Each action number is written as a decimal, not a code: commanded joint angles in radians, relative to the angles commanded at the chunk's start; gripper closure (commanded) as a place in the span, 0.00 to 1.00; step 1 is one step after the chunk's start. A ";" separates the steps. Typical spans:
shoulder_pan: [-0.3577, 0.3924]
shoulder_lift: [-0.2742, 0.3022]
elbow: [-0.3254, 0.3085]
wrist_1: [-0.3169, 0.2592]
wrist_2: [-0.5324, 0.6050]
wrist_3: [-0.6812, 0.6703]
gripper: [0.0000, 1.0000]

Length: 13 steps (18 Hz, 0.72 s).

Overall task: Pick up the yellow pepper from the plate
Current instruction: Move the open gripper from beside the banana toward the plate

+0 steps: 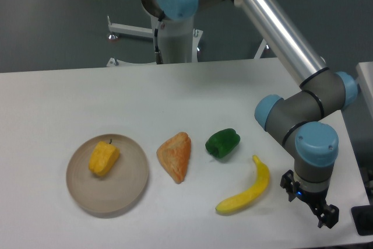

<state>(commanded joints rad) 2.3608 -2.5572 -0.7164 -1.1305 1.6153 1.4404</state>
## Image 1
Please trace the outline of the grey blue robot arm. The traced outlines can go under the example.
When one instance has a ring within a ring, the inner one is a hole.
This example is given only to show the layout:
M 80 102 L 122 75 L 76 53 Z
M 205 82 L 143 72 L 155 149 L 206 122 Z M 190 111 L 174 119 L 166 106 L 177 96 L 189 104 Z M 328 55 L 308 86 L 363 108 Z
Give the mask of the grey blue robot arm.
M 187 22 L 204 8 L 225 0 L 142 0 L 152 25 L 158 64 L 191 62 L 192 29 Z M 280 62 L 298 83 L 300 92 L 288 99 L 269 95 L 255 109 L 255 119 L 294 159 L 294 168 L 281 178 L 289 200 L 299 199 L 318 218 L 333 227 L 339 209 L 326 202 L 338 151 L 336 131 L 322 119 L 351 104 L 355 80 L 333 73 L 311 48 L 275 0 L 231 0 L 242 9 Z

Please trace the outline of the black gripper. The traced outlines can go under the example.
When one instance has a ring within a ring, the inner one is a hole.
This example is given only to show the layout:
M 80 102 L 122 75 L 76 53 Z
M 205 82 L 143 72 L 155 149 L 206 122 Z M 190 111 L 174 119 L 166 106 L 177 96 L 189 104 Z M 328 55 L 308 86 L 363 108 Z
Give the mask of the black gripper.
M 312 213 L 318 218 L 319 228 L 326 226 L 331 229 L 339 221 L 339 208 L 326 203 L 328 181 L 321 183 L 296 181 L 294 172 L 288 170 L 282 175 L 280 186 L 285 189 L 289 202 L 298 198 L 309 206 Z

